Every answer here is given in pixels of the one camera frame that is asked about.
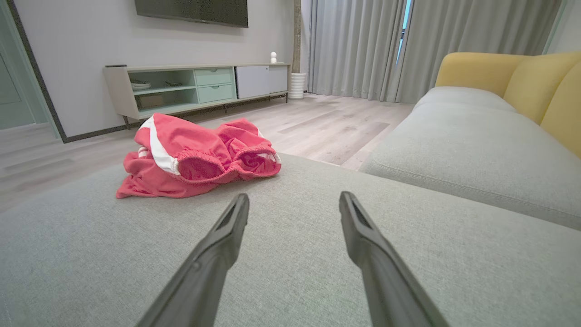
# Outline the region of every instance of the gray sofa seat cushion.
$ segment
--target gray sofa seat cushion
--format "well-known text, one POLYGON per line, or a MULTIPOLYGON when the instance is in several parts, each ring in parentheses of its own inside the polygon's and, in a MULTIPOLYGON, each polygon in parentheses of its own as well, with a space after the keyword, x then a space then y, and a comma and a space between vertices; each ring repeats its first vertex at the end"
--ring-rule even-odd
POLYGON ((434 103, 468 105, 471 108, 484 110, 498 109, 516 112, 513 106, 490 91, 457 86, 439 86, 432 88, 418 101, 414 110, 421 105, 434 103))
POLYGON ((281 155, 279 175, 115 199, 121 166, 0 215, 1 326, 133 326, 232 197, 250 197, 215 326, 370 326, 338 199, 353 192, 451 326, 581 324, 581 233, 281 155))
POLYGON ((581 159, 518 113, 423 104, 360 171, 581 229, 581 159))

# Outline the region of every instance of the green drawer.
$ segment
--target green drawer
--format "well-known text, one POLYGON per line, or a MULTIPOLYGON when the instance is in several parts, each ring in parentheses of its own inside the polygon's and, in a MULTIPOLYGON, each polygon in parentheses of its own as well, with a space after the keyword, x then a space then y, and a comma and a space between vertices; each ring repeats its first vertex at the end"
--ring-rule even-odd
POLYGON ((196 69, 196 85, 233 83, 231 68, 196 69))
POLYGON ((207 86, 198 88, 198 100, 200 103, 232 99, 232 84, 220 86, 207 86))

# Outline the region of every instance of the yellow sofa armrest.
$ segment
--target yellow sofa armrest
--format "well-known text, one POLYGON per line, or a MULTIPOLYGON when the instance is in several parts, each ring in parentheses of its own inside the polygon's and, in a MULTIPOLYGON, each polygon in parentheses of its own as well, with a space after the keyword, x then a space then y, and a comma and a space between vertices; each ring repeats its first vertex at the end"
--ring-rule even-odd
POLYGON ((504 96, 517 66, 529 56, 455 52, 444 57, 436 86, 461 86, 504 96))

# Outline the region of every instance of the crumpled red clothing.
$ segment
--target crumpled red clothing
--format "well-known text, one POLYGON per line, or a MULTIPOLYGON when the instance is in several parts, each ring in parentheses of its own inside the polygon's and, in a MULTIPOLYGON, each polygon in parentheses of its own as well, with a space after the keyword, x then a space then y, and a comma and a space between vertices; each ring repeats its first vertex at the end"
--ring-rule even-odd
POLYGON ((130 175, 117 198, 191 197, 220 184, 270 177, 281 170, 270 141, 244 118, 212 130, 155 113, 139 128, 135 142, 141 148, 123 161, 130 175))

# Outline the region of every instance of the tv stand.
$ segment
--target tv stand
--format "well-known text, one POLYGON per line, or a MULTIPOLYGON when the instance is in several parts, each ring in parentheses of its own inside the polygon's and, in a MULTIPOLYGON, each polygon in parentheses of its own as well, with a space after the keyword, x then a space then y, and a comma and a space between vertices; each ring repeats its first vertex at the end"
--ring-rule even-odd
POLYGON ((128 118, 146 119, 154 113, 173 115, 223 107, 252 99, 284 96, 288 102, 290 65, 251 63, 182 66, 108 66, 103 68, 115 111, 128 118), (134 90, 131 80, 149 88, 134 90))

